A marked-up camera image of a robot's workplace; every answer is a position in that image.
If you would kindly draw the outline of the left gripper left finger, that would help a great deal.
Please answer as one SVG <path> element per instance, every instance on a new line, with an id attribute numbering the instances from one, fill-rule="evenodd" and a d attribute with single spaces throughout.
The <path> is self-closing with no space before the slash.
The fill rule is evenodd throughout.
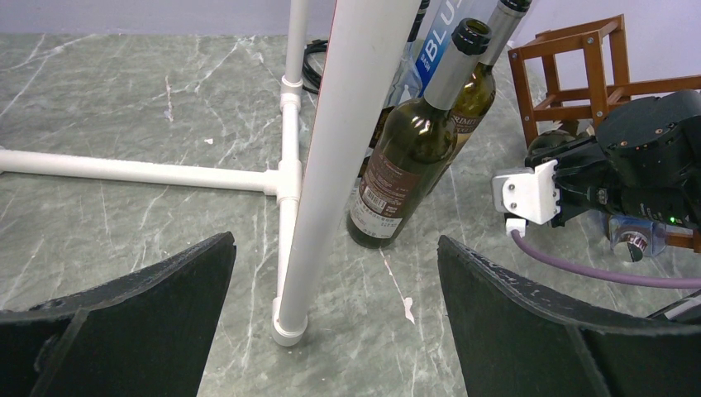
<path id="1" fill-rule="evenodd" d="M 236 259 L 229 232 L 1 313 L 4 396 L 195 396 Z"/>

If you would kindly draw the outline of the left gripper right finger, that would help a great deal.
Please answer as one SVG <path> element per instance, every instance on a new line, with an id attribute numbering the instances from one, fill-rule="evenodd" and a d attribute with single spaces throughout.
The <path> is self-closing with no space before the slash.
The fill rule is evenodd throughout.
<path id="1" fill-rule="evenodd" d="M 697 396 L 700 326 L 562 294 L 455 239 L 437 248 L 470 396 Z"/>

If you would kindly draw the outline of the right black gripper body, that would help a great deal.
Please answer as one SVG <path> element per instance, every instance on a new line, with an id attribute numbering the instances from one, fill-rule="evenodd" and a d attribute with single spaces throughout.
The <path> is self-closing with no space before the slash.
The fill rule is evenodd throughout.
<path id="1" fill-rule="evenodd" d="M 560 213 L 549 221 L 552 227 L 563 227 L 588 210 L 609 215 L 623 213 L 622 185 L 594 137 L 527 154 L 525 165 L 533 168 L 549 160 L 558 161 L 555 185 L 560 190 L 561 207 Z"/>

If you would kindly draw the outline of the dark green wine bottle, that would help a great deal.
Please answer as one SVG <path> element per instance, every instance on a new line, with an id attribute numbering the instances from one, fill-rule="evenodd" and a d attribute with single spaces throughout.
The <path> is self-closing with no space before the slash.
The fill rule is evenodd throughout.
<path id="1" fill-rule="evenodd" d="M 346 228 L 357 244 L 390 245 L 445 169 L 457 144 L 452 108 L 491 37 L 486 23 L 461 20 L 423 95 L 386 118 L 348 212 Z"/>

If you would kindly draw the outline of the dark wine bottle cream label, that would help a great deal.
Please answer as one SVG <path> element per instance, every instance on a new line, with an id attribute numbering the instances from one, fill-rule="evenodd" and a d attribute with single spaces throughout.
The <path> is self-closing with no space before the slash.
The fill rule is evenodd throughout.
<path id="1" fill-rule="evenodd" d="M 541 133 L 528 147 L 528 155 L 535 155 L 581 138 L 594 134 L 594 127 L 589 124 L 584 129 L 579 127 L 579 120 L 564 120 L 554 124 L 554 129 Z"/>

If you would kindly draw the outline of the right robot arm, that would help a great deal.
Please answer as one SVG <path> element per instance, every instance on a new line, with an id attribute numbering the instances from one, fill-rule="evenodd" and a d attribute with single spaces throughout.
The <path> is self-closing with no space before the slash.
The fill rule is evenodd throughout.
<path id="1" fill-rule="evenodd" d="M 564 225 L 587 210 L 686 229 L 700 228 L 700 93 L 684 89 L 612 110 L 594 136 L 525 159 L 556 160 L 554 184 Z"/>

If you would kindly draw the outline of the blue clear bottle lying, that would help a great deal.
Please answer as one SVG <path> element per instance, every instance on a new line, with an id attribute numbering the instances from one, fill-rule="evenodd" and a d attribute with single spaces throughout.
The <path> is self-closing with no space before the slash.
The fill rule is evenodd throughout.
<path id="1" fill-rule="evenodd" d="M 628 263 L 658 256 L 667 247 L 666 225 L 623 215 L 610 215 L 605 232 L 612 253 Z"/>

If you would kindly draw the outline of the brown wooden wine rack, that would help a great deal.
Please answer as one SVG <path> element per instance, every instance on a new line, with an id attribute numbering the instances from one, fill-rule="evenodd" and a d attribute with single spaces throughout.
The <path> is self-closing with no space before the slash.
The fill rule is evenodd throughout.
<path id="1" fill-rule="evenodd" d="M 558 121 L 579 120 L 582 129 L 591 124 L 595 134 L 612 110 L 635 99 L 684 89 L 700 93 L 696 74 L 633 79 L 621 15 L 539 32 L 511 49 L 508 61 L 528 145 Z M 672 227 L 669 244 L 699 250 L 700 228 Z"/>

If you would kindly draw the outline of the green wine bottle silver neck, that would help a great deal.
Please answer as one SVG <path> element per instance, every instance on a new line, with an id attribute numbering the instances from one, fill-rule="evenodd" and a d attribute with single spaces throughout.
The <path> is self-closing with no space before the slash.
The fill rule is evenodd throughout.
<path id="1" fill-rule="evenodd" d="M 497 2 L 487 22 L 492 30 L 492 39 L 475 66 L 470 80 L 463 86 L 451 111 L 457 141 L 451 158 L 442 170 L 443 172 L 448 171 L 451 163 L 492 107 L 496 96 L 493 67 L 531 5 L 532 0 L 500 0 Z"/>

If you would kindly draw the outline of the clear square liquor bottle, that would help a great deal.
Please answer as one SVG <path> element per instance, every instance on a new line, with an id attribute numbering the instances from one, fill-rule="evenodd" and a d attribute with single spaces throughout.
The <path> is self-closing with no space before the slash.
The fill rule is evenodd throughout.
<path id="1" fill-rule="evenodd" d="M 398 63 L 398 67 L 394 74 L 386 99 L 384 100 L 383 108 L 380 112 L 379 119 L 376 122 L 373 135 L 365 152 L 365 158 L 357 174 L 356 182 L 359 183 L 364 174 L 374 148 L 379 143 L 380 136 L 384 130 L 384 124 L 387 117 L 398 105 L 408 101 L 409 99 L 417 98 L 422 90 L 423 83 L 414 57 L 414 46 L 420 30 L 422 21 L 425 17 L 427 9 L 430 6 L 430 0 L 421 0 L 417 14 L 412 24 L 411 31 L 407 42 L 403 48 L 403 53 Z"/>

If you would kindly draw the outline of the tall blue liquid bottle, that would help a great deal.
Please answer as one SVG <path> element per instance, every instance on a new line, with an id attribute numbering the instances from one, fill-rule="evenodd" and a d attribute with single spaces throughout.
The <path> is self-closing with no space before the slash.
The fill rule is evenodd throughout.
<path id="1" fill-rule="evenodd" d="M 422 45 L 417 45 L 418 31 L 426 10 L 432 4 L 438 6 L 436 15 L 425 41 Z M 453 42 L 452 34 L 460 22 L 472 18 L 487 26 L 487 7 L 496 5 L 495 1 L 422 1 L 384 106 L 396 107 L 409 99 L 421 97 L 449 44 Z"/>

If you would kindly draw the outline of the white PVC pipe frame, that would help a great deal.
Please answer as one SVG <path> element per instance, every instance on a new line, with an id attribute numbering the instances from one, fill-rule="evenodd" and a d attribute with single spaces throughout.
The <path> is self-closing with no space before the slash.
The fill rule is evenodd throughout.
<path id="1" fill-rule="evenodd" d="M 33 175 L 260 191 L 279 203 L 277 293 L 272 335 L 297 344 L 324 260 L 331 251 L 380 107 L 398 65 L 419 4 L 416 1 L 339 1 L 317 100 L 308 158 L 298 155 L 303 46 L 308 3 L 290 6 L 281 80 L 282 146 L 279 165 L 264 172 L 99 159 L 4 150 L 1 169 Z"/>

